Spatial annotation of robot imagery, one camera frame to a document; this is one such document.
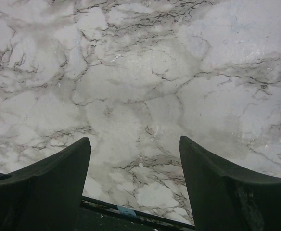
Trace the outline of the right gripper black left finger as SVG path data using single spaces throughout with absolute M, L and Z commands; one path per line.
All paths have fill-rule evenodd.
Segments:
M 0 231 L 72 231 L 91 154 L 84 137 L 17 171 L 0 173 Z

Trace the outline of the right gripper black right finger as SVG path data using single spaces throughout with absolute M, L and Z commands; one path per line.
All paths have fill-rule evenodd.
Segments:
M 239 166 L 186 136 L 179 152 L 198 231 L 281 231 L 281 178 Z

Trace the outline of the black mounting rail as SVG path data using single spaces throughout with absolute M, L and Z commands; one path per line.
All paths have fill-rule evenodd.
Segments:
M 83 197 L 74 231 L 193 231 L 193 225 Z

